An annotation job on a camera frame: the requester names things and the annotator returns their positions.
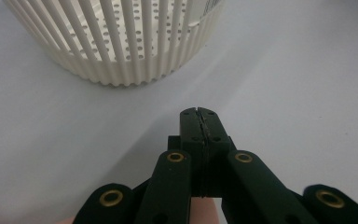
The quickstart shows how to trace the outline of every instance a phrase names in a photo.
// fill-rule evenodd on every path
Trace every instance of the white cylindrical basket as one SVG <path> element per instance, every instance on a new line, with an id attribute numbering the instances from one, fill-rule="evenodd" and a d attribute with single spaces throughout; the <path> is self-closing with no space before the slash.
<path id="1" fill-rule="evenodd" d="M 226 0 L 4 0 L 57 63 L 104 85 L 140 84 L 205 44 Z"/>

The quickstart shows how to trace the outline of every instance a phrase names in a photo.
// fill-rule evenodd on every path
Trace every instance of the screw hole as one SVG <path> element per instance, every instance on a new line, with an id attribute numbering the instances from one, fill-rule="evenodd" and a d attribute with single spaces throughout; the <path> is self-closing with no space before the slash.
<path id="1" fill-rule="evenodd" d="M 319 199 L 319 201 L 330 207 L 342 208 L 345 206 L 344 200 L 342 200 L 336 194 L 324 189 L 316 191 L 316 197 Z"/>
<path id="2" fill-rule="evenodd" d="M 246 153 L 238 153 L 237 155 L 235 155 L 235 159 L 244 163 L 251 162 L 253 160 L 253 158 Z"/>
<path id="3" fill-rule="evenodd" d="M 179 161 L 182 161 L 184 158 L 185 158 L 185 156 L 178 152 L 170 153 L 167 156 L 168 161 L 171 161 L 171 162 L 179 162 Z"/>

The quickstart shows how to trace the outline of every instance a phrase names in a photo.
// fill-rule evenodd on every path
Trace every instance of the white surface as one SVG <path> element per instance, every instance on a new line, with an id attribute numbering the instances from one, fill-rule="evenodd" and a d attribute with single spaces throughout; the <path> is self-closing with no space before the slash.
<path id="1" fill-rule="evenodd" d="M 53 223 L 103 184 L 141 183 L 191 106 L 289 189 L 358 202 L 358 1 L 229 0 L 217 30 L 174 74 L 104 87 L 50 60 L 0 2 L 0 223 Z"/>

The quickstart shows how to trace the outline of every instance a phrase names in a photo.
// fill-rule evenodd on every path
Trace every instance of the metal ring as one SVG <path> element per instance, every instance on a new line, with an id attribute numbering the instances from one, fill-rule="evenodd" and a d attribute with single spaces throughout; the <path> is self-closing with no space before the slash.
<path id="1" fill-rule="evenodd" d="M 240 162 L 251 162 L 253 160 L 253 158 L 246 153 L 237 153 L 237 155 L 235 155 L 235 159 Z"/>
<path id="2" fill-rule="evenodd" d="M 106 200 L 106 196 L 108 196 L 110 194 L 116 194 L 117 198 L 115 198 L 112 201 Z M 106 191 L 103 195 L 101 195 L 100 204 L 105 207 L 115 206 L 115 205 L 118 205 L 121 202 L 121 200 L 123 200 L 123 197 L 124 197 L 123 193 L 120 190 L 111 189 L 111 190 Z"/>
<path id="3" fill-rule="evenodd" d="M 167 159 L 171 162 L 179 162 L 182 161 L 185 158 L 185 156 L 179 152 L 173 152 L 168 154 Z"/>
<path id="4" fill-rule="evenodd" d="M 324 196 L 332 197 L 334 199 L 334 201 L 332 202 L 330 200 L 326 200 L 326 198 Z M 336 194 L 334 194 L 330 191 L 324 190 L 324 189 L 320 189 L 320 190 L 316 191 L 316 198 L 318 198 L 319 201 L 321 201 L 322 203 L 324 203 L 330 207 L 342 208 L 345 206 L 344 200 L 342 200 Z"/>

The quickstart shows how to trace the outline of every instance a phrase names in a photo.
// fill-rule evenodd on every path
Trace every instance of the vertical slat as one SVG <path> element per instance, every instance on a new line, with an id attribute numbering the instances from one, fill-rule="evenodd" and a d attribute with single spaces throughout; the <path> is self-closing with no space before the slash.
<path id="1" fill-rule="evenodd" d="M 195 47 L 196 49 L 200 50 L 200 48 L 202 47 L 202 44 L 205 43 L 206 41 L 206 34 L 209 30 L 209 26 L 211 25 L 211 21 L 213 20 L 213 13 L 214 11 L 212 12 L 209 12 L 210 15 L 207 16 L 207 18 L 205 18 L 205 20 L 203 21 L 203 28 L 202 28 L 202 32 L 200 33 L 200 36 L 199 36 L 199 42 L 197 43 L 197 46 Z"/>
<path id="2" fill-rule="evenodd" d="M 51 36 L 53 37 L 54 41 L 57 43 L 57 45 L 61 49 L 61 51 L 63 51 L 65 53 L 65 55 L 69 55 L 68 49 L 63 44 L 60 36 L 57 34 L 57 31 L 55 30 L 55 28 L 53 27 L 53 25 L 51 24 L 50 20 L 48 19 L 48 17 L 46 16 L 46 14 L 42 10 L 42 8 L 39 6 L 39 4 L 36 1 L 29 1 L 29 3 L 31 5 L 31 7 L 34 9 L 34 11 L 36 12 L 36 14 L 38 15 L 38 17 L 40 18 L 40 20 L 45 25 L 46 29 L 48 29 L 49 33 L 51 34 Z M 65 56 L 62 56 L 62 59 L 63 59 L 64 63 L 67 64 L 66 65 L 67 67 L 69 67 L 70 69 L 76 71 L 79 74 L 80 68 L 78 66 L 76 66 L 76 64 L 73 64 Z"/>
<path id="3" fill-rule="evenodd" d="M 201 40 L 202 34 L 204 32 L 204 29 L 205 29 L 205 23 L 206 23 L 206 21 L 201 21 L 200 22 L 199 30 L 197 31 L 197 37 L 196 37 L 195 44 L 191 48 L 191 55 L 194 55 L 199 51 L 200 40 Z"/>
<path id="4" fill-rule="evenodd" d="M 31 24 L 23 17 L 23 15 L 20 13 L 20 11 L 13 5 L 13 1 L 10 0 L 4 0 L 5 4 L 10 8 L 10 10 L 13 11 L 14 16 L 19 20 L 19 22 L 24 26 L 25 30 L 34 38 L 34 40 L 40 44 L 40 46 L 45 49 L 45 45 L 42 41 L 42 39 L 39 38 L 39 36 L 36 34 L 36 32 L 33 30 Z"/>
<path id="5" fill-rule="evenodd" d="M 191 33 L 190 33 L 190 36 L 188 37 L 188 43 L 186 46 L 184 62 L 186 62 L 188 60 L 188 58 L 191 57 L 191 52 L 193 51 L 192 49 L 194 47 L 194 42 L 196 40 L 196 36 L 197 36 L 197 32 L 198 32 L 199 28 L 200 28 L 199 26 L 191 28 Z"/>
<path id="6" fill-rule="evenodd" d="M 56 23 L 56 26 L 60 30 L 63 38 L 65 39 L 66 43 L 68 44 L 71 51 L 74 53 L 77 62 L 80 64 L 81 67 L 83 67 L 85 73 L 79 73 L 79 75 L 83 78 L 89 78 L 91 81 L 96 82 L 97 77 L 95 76 L 94 72 L 91 70 L 89 66 L 86 66 L 83 62 L 83 56 L 81 56 L 81 53 L 74 41 L 74 39 L 71 37 L 71 34 L 69 33 L 65 22 L 62 20 L 62 17 L 60 13 L 58 12 L 57 8 L 54 6 L 54 4 L 51 2 L 51 0 L 42 0 L 43 5 L 45 6 L 46 10 L 50 14 L 51 18 Z"/>
<path id="7" fill-rule="evenodd" d="M 168 0 L 159 0 L 158 4 L 158 77 L 163 73 L 163 59 L 165 51 L 166 32 L 167 32 L 167 11 Z"/>
<path id="8" fill-rule="evenodd" d="M 20 6 L 19 2 L 18 1 L 12 1 L 11 4 L 12 4 L 13 8 L 15 8 L 17 10 L 17 12 L 19 13 L 20 17 L 22 17 L 22 20 L 24 21 L 24 23 L 28 24 L 28 27 L 30 28 L 30 30 L 33 32 L 33 34 L 35 36 L 35 40 L 38 41 L 38 43 L 42 46 L 42 48 L 50 56 L 53 57 L 53 53 L 51 52 L 51 49 L 47 47 L 48 41 L 45 39 L 45 37 L 42 36 L 40 31 L 37 29 L 37 27 L 32 22 L 31 18 L 29 18 L 27 13 L 25 13 L 24 9 Z"/>
<path id="9" fill-rule="evenodd" d="M 152 0 L 142 1 L 142 23 L 144 32 L 144 51 L 146 65 L 146 81 L 152 79 Z"/>
<path id="10" fill-rule="evenodd" d="M 179 45 L 179 50 L 178 50 L 178 56 L 177 58 L 177 64 L 175 66 L 175 70 L 182 65 L 183 63 L 183 55 L 185 52 L 185 48 L 186 48 L 186 43 L 188 44 L 187 41 L 187 35 L 188 35 L 188 23 L 190 20 L 190 15 L 191 15 L 191 8 L 193 6 L 193 0 L 187 0 L 187 5 L 186 5 L 186 14 L 185 14 L 185 18 L 183 20 L 183 26 L 182 26 L 182 35 L 180 37 L 180 45 Z"/>
<path id="11" fill-rule="evenodd" d="M 92 51 L 91 45 L 89 40 L 86 37 L 86 34 L 83 32 L 83 27 L 80 23 L 79 18 L 76 15 L 74 6 L 72 6 L 71 1 L 68 0 L 59 0 L 63 12 L 65 13 L 66 17 L 68 18 L 69 22 L 71 23 L 74 31 L 77 35 L 77 38 L 80 41 L 80 45 L 83 47 L 89 61 L 92 64 L 93 70 L 95 71 L 97 78 L 103 83 L 107 84 L 106 78 L 102 75 L 101 67 L 97 64 L 97 60 L 95 58 L 94 52 Z"/>
<path id="12" fill-rule="evenodd" d="M 109 54 L 107 52 L 106 46 L 103 42 L 103 35 L 98 25 L 97 19 L 95 18 L 94 10 L 90 1 L 79 1 L 80 7 L 83 10 L 84 16 L 86 18 L 87 24 L 91 30 L 92 36 L 94 37 L 95 44 L 97 45 L 98 51 L 100 52 L 103 64 L 106 67 L 108 74 L 103 74 L 103 78 L 106 78 L 107 81 L 112 82 L 114 85 L 117 85 L 117 77 L 113 70 Z"/>
<path id="13" fill-rule="evenodd" d="M 124 22 L 126 25 L 127 39 L 129 42 L 132 68 L 135 72 L 135 84 L 141 84 L 141 69 L 138 56 L 138 45 L 136 44 L 135 19 L 133 18 L 132 0 L 121 0 L 123 7 Z"/>
<path id="14" fill-rule="evenodd" d="M 45 29 L 45 26 L 40 22 L 39 18 L 34 14 L 34 11 L 29 6 L 27 0 L 19 0 L 18 1 L 21 7 L 24 9 L 24 12 L 28 15 L 28 17 L 32 20 L 35 27 L 39 30 L 40 34 L 48 41 L 48 45 L 51 47 L 51 53 L 54 56 L 54 58 L 62 62 L 62 57 L 57 53 L 55 49 L 58 48 L 55 41 L 51 38 L 51 35 L 48 33 L 48 31 Z"/>
<path id="15" fill-rule="evenodd" d="M 123 48 L 121 47 L 121 41 L 119 38 L 117 23 L 115 19 L 115 13 L 112 6 L 112 1 L 100 0 L 101 8 L 103 9 L 103 16 L 105 17 L 105 22 L 107 30 L 109 31 L 110 40 L 112 42 L 112 47 L 116 55 L 116 60 L 120 67 L 121 72 L 121 81 L 125 86 L 130 85 L 129 80 L 129 71 L 124 58 Z"/>
<path id="16" fill-rule="evenodd" d="M 172 29 L 171 29 L 171 42 L 170 42 L 170 55 L 168 56 L 168 68 L 174 69 L 172 66 L 173 63 L 173 54 L 176 52 L 176 43 L 178 41 L 178 28 L 179 28 L 179 19 L 182 11 L 182 0 L 175 0 L 173 5 L 173 17 L 172 17 Z"/>

